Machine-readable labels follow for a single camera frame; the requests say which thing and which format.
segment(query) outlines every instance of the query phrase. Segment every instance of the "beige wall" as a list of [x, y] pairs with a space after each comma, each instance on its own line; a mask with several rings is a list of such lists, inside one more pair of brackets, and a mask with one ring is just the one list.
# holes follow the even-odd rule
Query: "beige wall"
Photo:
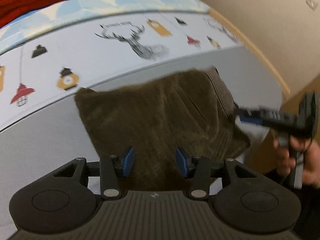
[[305, 0], [203, 1], [257, 45], [292, 96], [320, 73], [320, 5], [313, 11]]

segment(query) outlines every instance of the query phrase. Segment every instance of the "gray table surface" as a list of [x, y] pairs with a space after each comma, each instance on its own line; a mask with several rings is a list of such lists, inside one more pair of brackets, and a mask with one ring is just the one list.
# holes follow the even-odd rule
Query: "gray table surface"
[[[168, 75], [192, 67], [216, 66], [222, 80], [240, 106], [260, 105], [279, 109], [282, 90], [272, 74], [244, 47], [226, 49], [173, 60], [161, 65], [127, 73], [93, 86], [110, 90]], [[255, 148], [268, 129], [239, 124]], [[0, 133], [0, 239], [16, 230], [9, 214], [12, 195], [64, 163], [83, 156], [88, 162], [98, 156], [78, 116], [73, 97], [51, 104]]]

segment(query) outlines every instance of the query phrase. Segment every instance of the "wooden edge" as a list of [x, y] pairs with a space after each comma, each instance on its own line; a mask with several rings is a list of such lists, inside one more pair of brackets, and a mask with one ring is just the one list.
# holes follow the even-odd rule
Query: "wooden edge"
[[257, 46], [248, 39], [236, 26], [234, 26], [230, 21], [228, 21], [224, 16], [222, 16], [215, 9], [210, 8], [209, 15], [221, 23], [224, 27], [226, 27], [229, 31], [231, 31], [243, 44], [250, 50], [252, 54], [254, 54], [262, 64], [273, 74], [276, 80], [279, 82], [282, 88], [283, 101], [286, 101], [290, 96], [290, 88], [281, 77], [276, 68], [271, 64], [271, 62], [267, 59], [267, 57], [260, 51]]

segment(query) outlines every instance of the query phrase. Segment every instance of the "blue and white patterned cloth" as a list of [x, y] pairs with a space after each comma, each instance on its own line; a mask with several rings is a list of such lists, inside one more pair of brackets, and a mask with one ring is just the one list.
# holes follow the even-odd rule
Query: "blue and white patterned cloth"
[[109, 15], [179, 11], [206, 13], [199, 0], [67, 0], [23, 15], [0, 29], [0, 55], [47, 32]]

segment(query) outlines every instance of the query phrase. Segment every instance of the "folded brown garment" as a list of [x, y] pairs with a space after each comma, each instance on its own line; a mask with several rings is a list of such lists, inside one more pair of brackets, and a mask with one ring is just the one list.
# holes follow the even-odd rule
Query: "folded brown garment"
[[184, 190], [175, 148], [214, 162], [235, 158], [250, 145], [235, 125], [235, 104], [217, 71], [191, 70], [122, 87], [75, 95], [81, 120], [99, 155], [135, 149], [135, 161], [122, 190]]

